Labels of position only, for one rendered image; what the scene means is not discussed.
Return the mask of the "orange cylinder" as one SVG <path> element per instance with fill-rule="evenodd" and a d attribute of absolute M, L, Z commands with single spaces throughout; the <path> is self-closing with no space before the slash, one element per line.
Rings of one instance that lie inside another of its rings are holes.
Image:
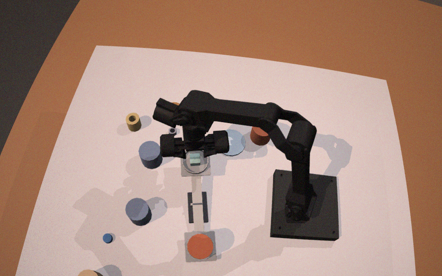
<path fill-rule="evenodd" d="M 212 253 L 213 243 L 210 237 L 196 234 L 189 239 L 187 249 L 194 258 L 204 259 Z"/>

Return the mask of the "blue round disc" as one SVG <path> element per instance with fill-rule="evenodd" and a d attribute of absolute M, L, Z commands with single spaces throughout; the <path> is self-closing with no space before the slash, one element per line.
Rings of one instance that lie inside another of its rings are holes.
<path fill-rule="evenodd" d="M 104 234 L 104 236 L 103 236 L 103 241 L 104 241 L 105 243 L 111 243 L 112 240 L 113 240 L 113 237 L 112 237 L 110 234 L 108 234 L 108 233 Z"/>

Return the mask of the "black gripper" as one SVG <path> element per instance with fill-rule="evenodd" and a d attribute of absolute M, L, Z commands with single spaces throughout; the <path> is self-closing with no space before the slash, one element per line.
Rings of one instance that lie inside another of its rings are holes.
<path fill-rule="evenodd" d="M 162 157 L 178 157 L 186 159 L 188 151 L 203 151 L 204 158 L 218 153 L 229 152 L 228 133 L 225 130 L 213 131 L 213 134 L 204 135 L 199 139 L 189 139 L 183 135 L 175 138 L 174 134 L 162 134 L 159 137 L 159 147 Z"/>

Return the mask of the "grey hex nut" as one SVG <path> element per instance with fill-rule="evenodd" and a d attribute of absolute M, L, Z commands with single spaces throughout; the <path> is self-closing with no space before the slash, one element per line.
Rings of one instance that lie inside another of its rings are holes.
<path fill-rule="evenodd" d="M 168 133 L 169 134 L 173 133 L 174 135 L 177 135 L 177 130 L 176 130 L 176 128 L 171 127 L 171 128 L 168 129 Z"/>

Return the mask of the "grey cylinder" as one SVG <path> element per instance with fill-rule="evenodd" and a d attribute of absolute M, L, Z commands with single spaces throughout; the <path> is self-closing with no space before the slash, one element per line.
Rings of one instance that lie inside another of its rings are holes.
<path fill-rule="evenodd" d="M 158 168 L 163 160 L 159 145 L 155 141 L 142 143 L 139 147 L 139 156 L 143 165 L 149 169 Z"/>
<path fill-rule="evenodd" d="M 133 224 L 137 226 L 146 225 L 152 218 L 147 202 L 141 198 L 134 198 L 128 201 L 125 212 Z"/>

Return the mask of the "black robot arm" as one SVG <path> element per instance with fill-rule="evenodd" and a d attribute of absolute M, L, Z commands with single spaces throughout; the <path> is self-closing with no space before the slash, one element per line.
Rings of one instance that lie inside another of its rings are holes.
<path fill-rule="evenodd" d="M 272 102 L 258 104 L 220 100 L 208 92 L 191 90 L 179 105 L 160 98 L 153 119 L 173 128 L 183 126 L 184 136 L 193 140 L 206 134 L 214 121 L 259 127 L 292 163 L 292 181 L 285 196 L 287 223 L 310 220 L 317 198 L 309 183 L 310 152 L 317 129 L 298 112 L 284 110 Z M 279 119 L 292 124 L 287 139 L 276 125 Z"/>

